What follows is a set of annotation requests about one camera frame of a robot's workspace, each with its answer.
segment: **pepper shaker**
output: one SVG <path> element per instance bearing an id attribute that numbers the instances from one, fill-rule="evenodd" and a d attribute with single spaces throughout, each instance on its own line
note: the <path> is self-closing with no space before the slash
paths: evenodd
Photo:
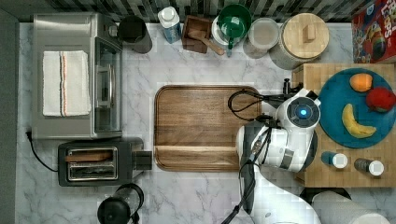
<path id="1" fill-rule="evenodd" d="M 367 172 L 371 175 L 382 175 L 384 172 L 384 164 L 381 161 L 358 158 L 355 160 L 354 166 L 357 170 Z"/>

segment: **marble countertop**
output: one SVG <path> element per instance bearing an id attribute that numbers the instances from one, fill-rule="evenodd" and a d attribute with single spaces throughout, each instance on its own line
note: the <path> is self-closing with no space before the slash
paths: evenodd
<path id="1" fill-rule="evenodd" d="M 352 63 L 349 24 L 329 24 L 330 43 L 317 63 Z M 261 93 L 279 93 L 290 71 L 276 67 L 269 55 L 250 59 L 239 44 L 231 58 L 210 49 L 207 54 L 186 51 L 181 41 L 170 45 L 159 24 L 149 24 L 153 48 L 137 54 L 123 51 L 122 102 L 124 136 L 144 140 L 145 150 L 153 150 L 154 96 L 168 84 L 244 84 Z M 100 202 L 116 187 L 63 188 L 58 176 L 45 169 L 34 157 L 25 132 L 31 126 L 33 25 L 20 27 L 19 115 L 17 142 L 16 223 L 99 223 Z M 51 167 L 57 165 L 60 141 L 35 142 L 38 155 Z M 303 189 L 292 173 L 263 168 L 274 184 L 294 194 Z M 135 183 L 145 193 L 140 210 L 145 223 L 220 223 L 239 202 L 237 173 L 165 172 L 156 165 L 140 175 Z M 348 189 L 352 199 L 384 215 L 393 224 L 396 215 L 395 189 Z M 241 210 L 233 223 L 252 223 Z"/>

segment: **red fruit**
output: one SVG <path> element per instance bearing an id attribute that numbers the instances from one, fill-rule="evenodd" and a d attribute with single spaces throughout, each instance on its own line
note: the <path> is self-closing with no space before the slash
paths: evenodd
<path id="1" fill-rule="evenodd" d="M 370 109 L 378 112 L 390 111 L 396 104 L 396 96 L 384 87 L 375 87 L 366 97 L 366 104 Z"/>

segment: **wooden lid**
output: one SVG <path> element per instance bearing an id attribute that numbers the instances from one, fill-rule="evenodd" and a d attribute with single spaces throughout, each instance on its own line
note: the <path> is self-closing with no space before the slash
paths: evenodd
<path id="1" fill-rule="evenodd" d="M 286 21 L 282 38 L 286 50 L 293 56 L 315 58 L 329 44 L 329 29 L 320 17 L 301 13 Z"/>

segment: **dish towel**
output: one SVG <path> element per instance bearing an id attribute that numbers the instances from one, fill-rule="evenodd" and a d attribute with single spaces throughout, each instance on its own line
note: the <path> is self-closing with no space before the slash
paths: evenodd
<path id="1" fill-rule="evenodd" d="M 44 51 L 43 115 L 80 116 L 91 111 L 88 55 L 79 51 Z"/>

